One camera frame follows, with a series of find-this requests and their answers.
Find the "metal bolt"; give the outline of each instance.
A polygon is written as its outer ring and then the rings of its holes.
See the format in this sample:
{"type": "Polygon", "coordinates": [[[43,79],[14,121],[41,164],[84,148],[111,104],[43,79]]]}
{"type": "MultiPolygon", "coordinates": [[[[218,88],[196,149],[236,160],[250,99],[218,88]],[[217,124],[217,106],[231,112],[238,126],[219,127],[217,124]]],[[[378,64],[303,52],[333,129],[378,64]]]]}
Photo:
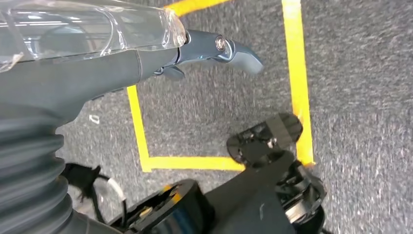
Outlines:
{"type": "Polygon", "coordinates": [[[224,39],[223,36],[217,36],[216,40],[215,40],[215,45],[217,46],[217,49],[219,51],[224,51],[225,50],[225,44],[226,41],[224,39]]]}

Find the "yellow tape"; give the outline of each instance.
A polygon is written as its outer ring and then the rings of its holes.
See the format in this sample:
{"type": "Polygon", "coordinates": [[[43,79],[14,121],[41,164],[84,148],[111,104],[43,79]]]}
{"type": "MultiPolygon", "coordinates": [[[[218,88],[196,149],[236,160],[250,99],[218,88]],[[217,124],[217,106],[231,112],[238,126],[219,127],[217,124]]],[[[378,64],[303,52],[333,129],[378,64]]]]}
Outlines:
{"type": "Polygon", "coordinates": [[[166,8],[174,10],[177,16],[183,16],[190,12],[215,6],[226,1],[229,0],[182,0],[168,5],[166,8]]]}
{"type": "Polygon", "coordinates": [[[307,71],[305,67],[304,35],[300,0],[282,0],[285,41],[287,43],[293,112],[303,124],[304,131],[297,142],[297,158],[304,165],[313,164],[310,105],[308,100],[307,71]]]}
{"type": "Polygon", "coordinates": [[[149,165],[148,145],[146,144],[145,130],[143,128],[141,108],[138,100],[138,90],[136,85],[133,85],[129,86],[127,91],[142,171],[151,172],[151,167],[149,165]]]}
{"type": "Polygon", "coordinates": [[[156,156],[149,158],[151,168],[155,169],[201,169],[243,171],[245,167],[230,157],[214,156],[156,156]]]}

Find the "white wire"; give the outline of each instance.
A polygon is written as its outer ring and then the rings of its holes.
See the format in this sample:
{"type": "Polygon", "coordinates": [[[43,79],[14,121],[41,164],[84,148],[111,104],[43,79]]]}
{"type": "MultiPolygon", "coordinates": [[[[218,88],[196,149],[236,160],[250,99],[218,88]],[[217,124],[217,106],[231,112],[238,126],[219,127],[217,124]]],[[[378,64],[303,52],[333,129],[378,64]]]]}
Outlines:
{"type": "Polygon", "coordinates": [[[113,190],[117,193],[121,201],[126,200],[125,194],[123,193],[122,189],[120,188],[119,184],[112,178],[108,180],[108,184],[112,186],[113,190]]]}

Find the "black wire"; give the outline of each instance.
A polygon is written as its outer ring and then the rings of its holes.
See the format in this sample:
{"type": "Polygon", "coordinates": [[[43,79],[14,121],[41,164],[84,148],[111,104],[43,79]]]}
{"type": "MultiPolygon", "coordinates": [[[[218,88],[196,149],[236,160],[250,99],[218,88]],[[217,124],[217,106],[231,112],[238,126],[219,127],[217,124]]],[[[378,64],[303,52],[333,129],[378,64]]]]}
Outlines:
{"type": "Polygon", "coordinates": [[[321,229],[321,233],[324,233],[324,234],[333,234],[331,231],[328,231],[328,230],[326,230],[325,228],[322,228],[322,229],[321,229]]]}
{"type": "Polygon", "coordinates": [[[127,219],[126,216],[128,214],[128,207],[126,205],[126,199],[122,201],[122,209],[123,209],[123,216],[122,216],[122,228],[126,228],[127,225],[127,219]]]}
{"type": "Polygon", "coordinates": [[[91,194],[91,199],[92,199],[92,203],[93,203],[93,208],[94,208],[94,213],[96,214],[96,219],[101,222],[101,223],[105,223],[106,221],[103,218],[102,212],[99,209],[99,203],[97,200],[97,194],[96,194],[96,190],[94,189],[94,186],[92,187],[92,194],[91,194]]]}
{"type": "Polygon", "coordinates": [[[106,175],[102,175],[102,174],[97,175],[97,177],[98,177],[98,178],[101,178],[101,179],[103,179],[103,180],[105,180],[105,181],[110,180],[109,177],[107,177],[106,175]]]}
{"type": "MultiPolygon", "coordinates": [[[[110,178],[108,177],[108,176],[106,176],[106,175],[102,175],[102,174],[99,174],[98,176],[97,176],[98,178],[101,178],[101,179],[103,179],[103,180],[105,180],[105,181],[109,181],[110,180],[110,178]]],[[[125,200],[123,200],[122,201],[122,212],[123,212],[123,215],[122,215],[122,224],[121,224],[121,228],[125,228],[126,227],[126,225],[127,225],[127,214],[128,214],[128,206],[126,205],[126,199],[125,200]]]]}

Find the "white debris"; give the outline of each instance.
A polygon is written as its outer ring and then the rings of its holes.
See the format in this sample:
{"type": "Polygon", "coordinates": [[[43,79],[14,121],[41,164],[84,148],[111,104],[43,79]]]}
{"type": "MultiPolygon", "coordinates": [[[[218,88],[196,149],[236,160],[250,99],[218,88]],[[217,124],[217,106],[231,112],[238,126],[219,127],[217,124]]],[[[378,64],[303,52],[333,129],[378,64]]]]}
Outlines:
{"type": "Polygon", "coordinates": [[[89,115],[89,120],[95,124],[100,124],[99,116],[89,115]]]}

